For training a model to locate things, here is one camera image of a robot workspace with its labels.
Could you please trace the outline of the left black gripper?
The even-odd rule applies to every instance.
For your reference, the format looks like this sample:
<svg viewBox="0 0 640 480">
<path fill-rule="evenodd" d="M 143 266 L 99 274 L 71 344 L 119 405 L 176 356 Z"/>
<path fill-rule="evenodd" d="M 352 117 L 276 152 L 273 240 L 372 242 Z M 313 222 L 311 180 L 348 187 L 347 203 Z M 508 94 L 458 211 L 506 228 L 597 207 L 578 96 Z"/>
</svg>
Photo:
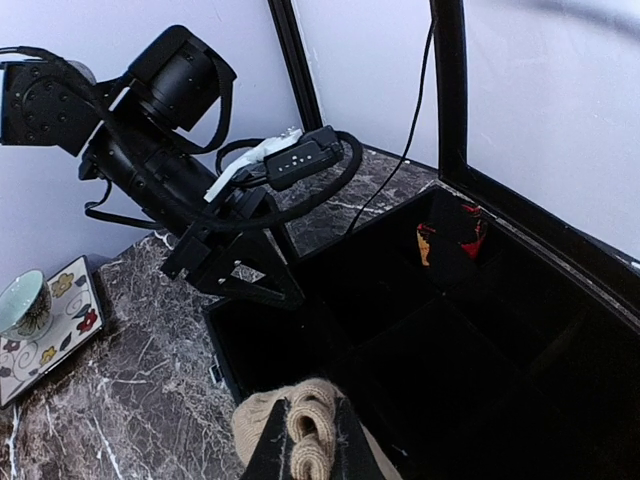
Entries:
<svg viewBox="0 0 640 480">
<path fill-rule="evenodd" d="M 287 263 L 262 230 L 215 232 L 196 222 L 161 271 L 170 279 L 183 273 L 187 283 L 208 295 L 284 310 L 295 310 L 305 301 Z"/>
</svg>

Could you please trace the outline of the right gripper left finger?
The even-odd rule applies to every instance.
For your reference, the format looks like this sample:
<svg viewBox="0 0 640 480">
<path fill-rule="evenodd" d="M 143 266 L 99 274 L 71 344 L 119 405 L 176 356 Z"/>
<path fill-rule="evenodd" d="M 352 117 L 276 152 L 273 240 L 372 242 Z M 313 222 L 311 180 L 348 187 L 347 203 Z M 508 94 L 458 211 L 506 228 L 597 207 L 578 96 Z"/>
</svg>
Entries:
<svg viewBox="0 0 640 480">
<path fill-rule="evenodd" d="M 278 400 L 270 412 L 242 480 L 290 480 L 290 456 L 293 447 L 287 416 L 290 404 Z"/>
</svg>

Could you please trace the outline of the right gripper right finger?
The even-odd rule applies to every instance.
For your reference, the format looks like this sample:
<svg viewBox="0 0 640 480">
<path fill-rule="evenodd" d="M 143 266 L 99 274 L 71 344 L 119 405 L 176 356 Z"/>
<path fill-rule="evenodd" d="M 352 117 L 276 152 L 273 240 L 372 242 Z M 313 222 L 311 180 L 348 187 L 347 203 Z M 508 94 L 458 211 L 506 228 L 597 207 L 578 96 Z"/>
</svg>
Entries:
<svg viewBox="0 0 640 480">
<path fill-rule="evenodd" d="M 336 401 L 334 417 L 336 451 L 332 478 L 336 480 L 383 480 L 360 421 L 346 397 Z"/>
</svg>

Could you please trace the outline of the tan brown sock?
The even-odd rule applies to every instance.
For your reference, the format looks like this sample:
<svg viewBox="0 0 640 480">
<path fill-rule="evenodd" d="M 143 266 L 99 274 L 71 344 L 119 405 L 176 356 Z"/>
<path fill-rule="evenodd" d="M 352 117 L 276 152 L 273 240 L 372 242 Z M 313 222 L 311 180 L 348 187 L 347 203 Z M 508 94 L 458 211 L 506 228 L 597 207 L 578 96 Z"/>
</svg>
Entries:
<svg viewBox="0 0 640 480">
<path fill-rule="evenodd" d="M 334 417 L 339 397 L 346 396 L 334 384 L 325 379 L 311 378 L 296 385 L 255 393 L 243 401 L 233 413 L 232 432 L 236 453 L 245 469 L 273 405 L 280 399 L 286 399 L 290 404 L 287 428 L 293 441 L 291 479 L 333 479 L 336 451 Z M 384 479 L 399 479 L 401 475 L 396 467 L 369 430 L 360 424 Z"/>
</svg>

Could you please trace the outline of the argyle red orange black sock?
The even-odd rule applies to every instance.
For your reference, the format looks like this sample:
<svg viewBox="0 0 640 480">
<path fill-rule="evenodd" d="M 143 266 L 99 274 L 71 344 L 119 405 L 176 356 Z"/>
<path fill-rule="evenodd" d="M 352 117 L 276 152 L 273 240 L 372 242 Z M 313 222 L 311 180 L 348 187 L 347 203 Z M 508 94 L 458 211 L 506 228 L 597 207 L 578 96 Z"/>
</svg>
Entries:
<svg viewBox="0 0 640 480">
<path fill-rule="evenodd" d="M 446 288 L 474 277 L 487 230 L 479 206 L 457 197 L 436 198 L 416 228 L 420 262 L 430 280 Z"/>
</svg>

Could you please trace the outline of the black display case glass lid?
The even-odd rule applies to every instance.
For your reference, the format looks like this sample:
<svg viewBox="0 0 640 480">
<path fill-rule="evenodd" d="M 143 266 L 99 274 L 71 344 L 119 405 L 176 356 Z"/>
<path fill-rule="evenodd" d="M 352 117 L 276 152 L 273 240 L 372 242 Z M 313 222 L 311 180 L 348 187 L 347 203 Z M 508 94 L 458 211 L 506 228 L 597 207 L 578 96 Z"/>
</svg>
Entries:
<svg viewBox="0 0 640 480">
<path fill-rule="evenodd" d="M 639 273 L 470 166 L 464 5 L 430 12 L 439 183 L 304 256 L 299 309 L 211 309 L 224 378 L 237 401 L 331 381 L 406 479 L 635 479 Z M 488 223 L 446 288 L 416 237 L 441 196 Z"/>
</svg>

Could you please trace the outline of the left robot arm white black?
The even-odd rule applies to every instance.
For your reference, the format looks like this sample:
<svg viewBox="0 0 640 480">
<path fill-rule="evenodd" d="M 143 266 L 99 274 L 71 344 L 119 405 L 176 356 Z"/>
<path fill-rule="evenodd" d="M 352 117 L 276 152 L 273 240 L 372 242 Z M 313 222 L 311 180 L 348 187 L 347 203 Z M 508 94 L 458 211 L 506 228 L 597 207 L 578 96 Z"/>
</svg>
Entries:
<svg viewBox="0 0 640 480">
<path fill-rule="evenodd" d="M 231 123 L 231 66 L 187 28 L 163 31 L 119 77 L 98 82 L 82 64 L 32 46 L 1 51 L 1 141 L 56 146 L 80 158 L 83 180 L 104 180 L 142 210 L 100 221 L 164 229 L 177 238 L 162 264 L 209 295 L 293 310 L 304 295 L 274 198 L 246 168 L 215 173 Z"/>
</svg>

